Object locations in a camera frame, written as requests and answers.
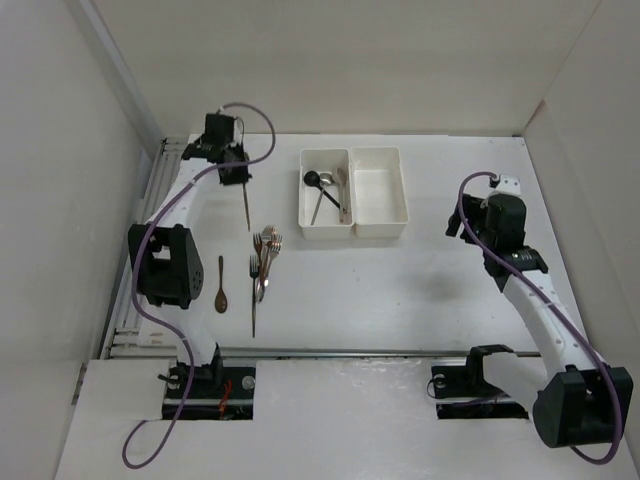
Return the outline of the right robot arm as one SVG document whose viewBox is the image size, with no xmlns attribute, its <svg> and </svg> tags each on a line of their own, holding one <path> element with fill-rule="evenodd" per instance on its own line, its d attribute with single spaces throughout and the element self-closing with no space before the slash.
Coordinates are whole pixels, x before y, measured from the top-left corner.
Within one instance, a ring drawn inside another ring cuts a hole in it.
<svg viewBox="0 0 640 480">
<path fill-rule="evenodd" d="M 548 266 L 524 242 L 526 206 L 515 195 L 460 194 L 446 233 L 483 252 L 484 268 L 514 306 L 544 362 L 539 375 L 501 344 L 470 350 L 463 381 L 471 395 L 505 393 L 523 406 L 550 448 L 609 444 L 624 433 L 633 392 L 626 368 L 611 367 L 559 303 Z"/>
</svg>

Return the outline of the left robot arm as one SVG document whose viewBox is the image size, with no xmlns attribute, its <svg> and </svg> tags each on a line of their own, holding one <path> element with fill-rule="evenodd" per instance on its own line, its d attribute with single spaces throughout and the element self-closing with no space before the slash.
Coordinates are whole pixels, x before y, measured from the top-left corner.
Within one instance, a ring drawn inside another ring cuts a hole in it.
<svg viewBox="0 0 640 480">
<path fill-rule="evenodd" d="M 201 396 L 217 394 L 224 373 L 218 345 L 200 320 L 185 312 L 205 284 L 193 229 L 217 186 L 245 186 L 252 175 L 243 121 L 225 109 L 205 115 L 204 131 L 187 144 L 178 173 L 158 209 L 128 230 L 132 300 L 143 318 L 176 335 L 178 366 Z"/>
</svg>

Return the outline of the brown wooden spoon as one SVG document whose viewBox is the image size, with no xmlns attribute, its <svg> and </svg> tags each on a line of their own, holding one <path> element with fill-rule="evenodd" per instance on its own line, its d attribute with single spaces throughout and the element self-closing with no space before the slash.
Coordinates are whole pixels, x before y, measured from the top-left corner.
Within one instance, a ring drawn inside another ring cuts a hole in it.
<svg viewBox="0 0 640 480">
<path fill-rule="evenodd" d="M 218 289 L 214 299 L 215 311 L 224 314 L 228 309 L 228 299 L 224 291 L 224 257 L 218 256 Z"/>
</svg>

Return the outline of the brown wooden fork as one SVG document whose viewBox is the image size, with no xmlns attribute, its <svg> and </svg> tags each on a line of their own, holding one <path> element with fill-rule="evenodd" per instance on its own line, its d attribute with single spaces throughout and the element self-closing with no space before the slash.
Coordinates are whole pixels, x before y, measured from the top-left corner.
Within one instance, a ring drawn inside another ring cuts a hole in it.
<svg viewBox="0 0 640 480">
<path fill-rule="evenodd" d="M 245 219 L 248 232 L 251 232 L 251 214 L 250 214 L 250 206 L 249 206 L 249 198 L 248 198 L 248 190 L 247 183 L 242 184 L 242 192 L 243 192 L 243 203 L 244 203 L 244 212 Z"/>
</svg>

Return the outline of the silver fork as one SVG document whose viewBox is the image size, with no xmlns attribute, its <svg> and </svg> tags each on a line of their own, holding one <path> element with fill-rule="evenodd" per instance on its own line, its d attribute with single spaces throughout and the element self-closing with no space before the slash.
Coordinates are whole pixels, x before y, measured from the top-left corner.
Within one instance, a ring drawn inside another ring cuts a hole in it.
<svg viewBox="0 0 640 480">
<path fill-rule="evenodd" d="M 270 252 L 272 243 L 276 240 L 277 230 L 274 225 L 267 225 L 261 233 L 253 234 L 253 245 L 258 255 L 258 286 L 257 301 L 261 302 L 264 298 L 268 284 L 268 270 L 271 263 Z"/>
</svg>

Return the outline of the black metal fork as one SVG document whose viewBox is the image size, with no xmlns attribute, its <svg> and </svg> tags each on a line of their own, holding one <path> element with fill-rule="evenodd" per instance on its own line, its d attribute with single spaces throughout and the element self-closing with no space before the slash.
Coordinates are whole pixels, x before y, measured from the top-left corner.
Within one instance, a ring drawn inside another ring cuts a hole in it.
<svg viewBox="0 0 640 480">
<path fill-rule="evenodd" d="M 251 299 L 251 333 L 252 337 L 256 336 L 256 320 L 257 320 L 257 296 L 258 296 L 258 279 L 259 279 L 259 259 L 256 255 L 251 255 L 249 259 L 249 276 L 252 281 L 252 299 Z"/>
</svg>

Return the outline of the silver spoon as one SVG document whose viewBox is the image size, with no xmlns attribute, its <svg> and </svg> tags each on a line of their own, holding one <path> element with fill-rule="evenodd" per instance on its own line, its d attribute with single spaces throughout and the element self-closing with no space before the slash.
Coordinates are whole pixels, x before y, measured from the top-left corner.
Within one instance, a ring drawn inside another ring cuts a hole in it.
<svg viewBox="0 0 640 480">
<path fill-rule="evenodd" d="M 325 190 L 328 186 L 331 186 L 334 184 L 334 180 L 333 177 L 330 173 L 328 172 L 324 172 L 324 173 L 320 173 L 319 174 L 319 180 L 318 180 L 318 186 L 320 188 L 320 193 L 318 195 L 318 199 L 316 201 L 315 204 L 315 208 L 314 208 L 314 212 L 313 212 L 313 216 L 311 219 L 311 225 L 314 225 L 319 213 L 319 209 L 322 203 L 322 199 L 324 198 L 324 193 Z"/>
</svg>

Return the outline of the light wooden spoon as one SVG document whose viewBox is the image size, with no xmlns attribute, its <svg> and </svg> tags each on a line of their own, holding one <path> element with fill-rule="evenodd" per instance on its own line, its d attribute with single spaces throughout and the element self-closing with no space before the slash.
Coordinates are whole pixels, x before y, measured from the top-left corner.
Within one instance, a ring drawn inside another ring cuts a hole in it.
<svg viewBox="0 0 640 480">
<path fill-rule="evenodd" d="M 338 185 L 339 202 L 340 202 L 340 222 L 346 223 L 348 217 L 348 195 L 347 180 L 348 176 L 344 169 L 337 168 L 334 172 L 334 180 Z"/>
</svg>

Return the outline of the copper fork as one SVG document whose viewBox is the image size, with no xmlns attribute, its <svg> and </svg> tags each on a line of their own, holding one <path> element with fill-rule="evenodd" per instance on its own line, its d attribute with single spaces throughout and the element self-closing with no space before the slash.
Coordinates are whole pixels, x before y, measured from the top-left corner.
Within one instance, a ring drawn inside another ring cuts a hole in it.
<svg viewBox="0 0 640 480">
<path fill-rule="evenodd" d="M 269 237 L 259 235 L 259 287 L 257 301 L 264 299 L 268 284 L 268 276 L 273 262 L 278 257 L 282 247 L 282 235 L 271 234 Z"/>
</svg>

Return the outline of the black spoon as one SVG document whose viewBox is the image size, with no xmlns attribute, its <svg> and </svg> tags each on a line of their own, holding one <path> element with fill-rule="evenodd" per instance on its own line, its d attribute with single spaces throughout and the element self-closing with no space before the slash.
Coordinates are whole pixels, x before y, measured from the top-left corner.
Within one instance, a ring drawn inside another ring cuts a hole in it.
<svg viewBox="0 0 640 480">
<path fill-rule="evenodd" d="M 320 190 L 318 186 L 319 174 L 320 173 L 314 170 L 307 171 L 303 177 L 304 184 L 309 187 L 316 187 Z M 328 198 L 340 210 L 340 203 L 327 192 L 327 188 L 325 190 L 324 197 Z"/>
</svg>

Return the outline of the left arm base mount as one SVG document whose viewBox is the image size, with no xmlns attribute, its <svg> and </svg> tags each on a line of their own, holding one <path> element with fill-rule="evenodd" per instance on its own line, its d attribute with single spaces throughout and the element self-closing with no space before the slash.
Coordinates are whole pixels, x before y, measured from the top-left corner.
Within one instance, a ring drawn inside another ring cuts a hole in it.
<svg viewBox="0 0 640 480">
<path fill-rule="evenodd" d="M 179 364 L 158 378 L 166 388 L 161 414 L 174 418 L 187 383 L 188 369 Z M 249 421 L 253 419 L 256 368 L 246 365 L 224 366 L 216 379 L 196 376 L 182 407 L 179 420 Z"/>
</svg>

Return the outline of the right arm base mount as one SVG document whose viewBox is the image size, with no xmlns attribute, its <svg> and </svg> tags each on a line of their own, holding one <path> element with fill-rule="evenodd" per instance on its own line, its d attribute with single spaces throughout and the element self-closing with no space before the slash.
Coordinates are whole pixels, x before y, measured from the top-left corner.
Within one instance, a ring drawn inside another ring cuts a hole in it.
<svg viewBox="0 0 640 480">
<path fill-rule="evenodd" d="M 436 360 L 431 364 L 427 393 L 435 400 L 439 420 L 528 420 L 527 410 L 484 378 L 485 357 L 514 351 L 505 345 L 472 347 L 464 359 Z"/>
</svg>

